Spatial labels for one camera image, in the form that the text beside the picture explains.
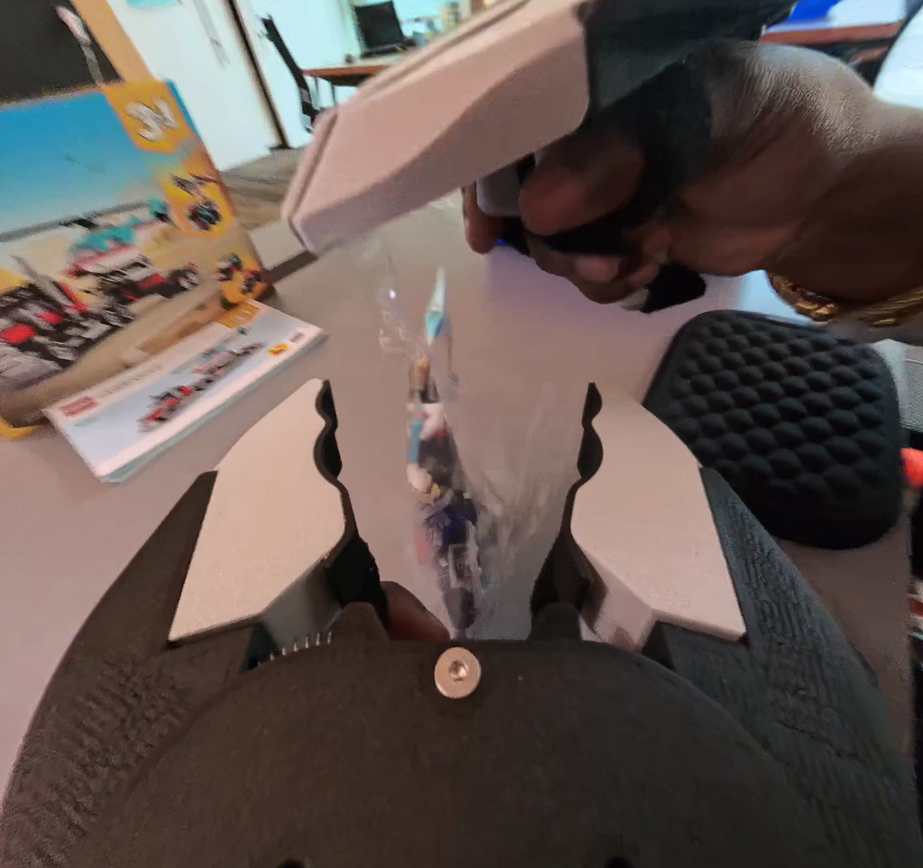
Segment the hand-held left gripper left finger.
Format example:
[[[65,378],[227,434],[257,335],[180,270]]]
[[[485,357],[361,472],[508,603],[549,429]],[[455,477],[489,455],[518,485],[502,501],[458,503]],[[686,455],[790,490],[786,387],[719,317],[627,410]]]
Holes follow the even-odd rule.
[[[302,648],[349,604],[384,617],[377,565],[340,480],[337,429],[330,384],[313,379],[218,464],[171,643],[252,625],[269,648]]]

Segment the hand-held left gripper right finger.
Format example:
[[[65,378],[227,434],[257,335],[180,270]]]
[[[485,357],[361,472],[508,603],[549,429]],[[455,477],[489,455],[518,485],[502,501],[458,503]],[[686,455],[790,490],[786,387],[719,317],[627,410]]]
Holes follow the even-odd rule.
[[[676,434],[617,388],[589,384],[577,467],[533,588],[533,622],[567,606],[595,639],[629,651],[661,624],[745,638],[701,466]]]

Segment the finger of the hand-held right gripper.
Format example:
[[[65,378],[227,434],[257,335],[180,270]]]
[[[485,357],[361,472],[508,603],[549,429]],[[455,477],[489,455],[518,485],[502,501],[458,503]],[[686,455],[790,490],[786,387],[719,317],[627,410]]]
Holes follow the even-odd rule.
[[[502,0],[320,113],[283,201],[323,253],[575,131],[603,0]]]

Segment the clear bag of lego bricks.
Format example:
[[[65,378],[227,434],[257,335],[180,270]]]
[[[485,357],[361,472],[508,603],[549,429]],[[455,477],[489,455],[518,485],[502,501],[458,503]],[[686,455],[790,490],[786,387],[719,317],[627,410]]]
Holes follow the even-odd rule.
[[[449,631],[509,639],[528,630],[528,599],[576,476],[582,397],[487,328],[455,327],[442,266],[398,263],[386,239],[367,261],[378,342],[406,383],[405,474],[414,550]]]

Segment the lego set box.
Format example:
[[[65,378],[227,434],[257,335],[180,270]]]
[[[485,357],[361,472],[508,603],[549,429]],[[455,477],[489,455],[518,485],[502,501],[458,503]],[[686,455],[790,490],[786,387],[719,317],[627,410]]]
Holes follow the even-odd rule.
[[[2,439],[272,288],[168,81],[5,105],[1,164]]]

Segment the lego instruction booklet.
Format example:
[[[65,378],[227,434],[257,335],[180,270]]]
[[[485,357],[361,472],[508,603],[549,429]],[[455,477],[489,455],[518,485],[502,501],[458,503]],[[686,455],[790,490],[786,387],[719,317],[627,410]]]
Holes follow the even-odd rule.
[[[44,416],[98,481],[119,483],[326,338],[251,301]]]

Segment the person's left hand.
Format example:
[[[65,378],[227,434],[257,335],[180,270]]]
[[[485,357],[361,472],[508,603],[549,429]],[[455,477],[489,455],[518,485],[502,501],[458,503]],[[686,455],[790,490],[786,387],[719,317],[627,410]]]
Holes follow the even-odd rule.
[[[445,624],[403,585],[383,582],[387,600],[386,632],[395,641],[446,644],[451,635]]]

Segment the person's right hand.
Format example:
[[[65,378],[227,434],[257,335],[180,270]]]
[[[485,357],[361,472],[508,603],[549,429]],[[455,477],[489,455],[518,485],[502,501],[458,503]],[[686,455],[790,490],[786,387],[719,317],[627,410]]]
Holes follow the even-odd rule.
[[[639,291],[668,262],[777,274],[844,305],[921,287],[921,111],[880,100],[812,50],[731,43],[695,64],[711,135],[694,178],[629,231],[634,255],[568,255],[547,238],[628,205],[644,164],[614,127],[559,140],[518,200],[541,269],[599,304]]]

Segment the wooden desk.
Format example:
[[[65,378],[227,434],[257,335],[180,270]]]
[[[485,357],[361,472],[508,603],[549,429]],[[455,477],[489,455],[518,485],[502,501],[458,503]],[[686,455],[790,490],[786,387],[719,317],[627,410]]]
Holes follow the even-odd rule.
[[[302,74],[321,111],[338,104],[338,91],[356,89],[371,77],[409,58],[411,52],[353,59],[341,64],[303,68]]]
[[[795,20],[769,26],[760,41],[767,44],[802,47],[858,45],[866,42],[890,42],[906,21],[906,12],[877,11],[859,16],[833,16]]]

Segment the black monitor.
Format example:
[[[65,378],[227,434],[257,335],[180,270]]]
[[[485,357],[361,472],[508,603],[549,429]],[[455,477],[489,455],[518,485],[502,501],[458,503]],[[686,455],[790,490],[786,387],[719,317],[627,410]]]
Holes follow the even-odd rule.
[[[416,46],[414,37],[402,30],[393,0],[353,4],[352,15],[362,60],[405,52]]]

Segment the black high-back chair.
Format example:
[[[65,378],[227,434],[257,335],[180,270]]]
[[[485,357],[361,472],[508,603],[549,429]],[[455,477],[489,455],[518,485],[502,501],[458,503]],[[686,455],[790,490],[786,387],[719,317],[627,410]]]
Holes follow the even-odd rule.
[[[294,59],[293,54],[289,50],[279,28],[276,26],[271,16],[261,16],[260,23],[262,24],[266,38],[280,55],[285,69],[294,81],[301,122],[306,132],[308,134],[312,134],[317,116],[319,114],[319,109],[315,105],[311,88],[307,83],[305,74],[297,61]]]

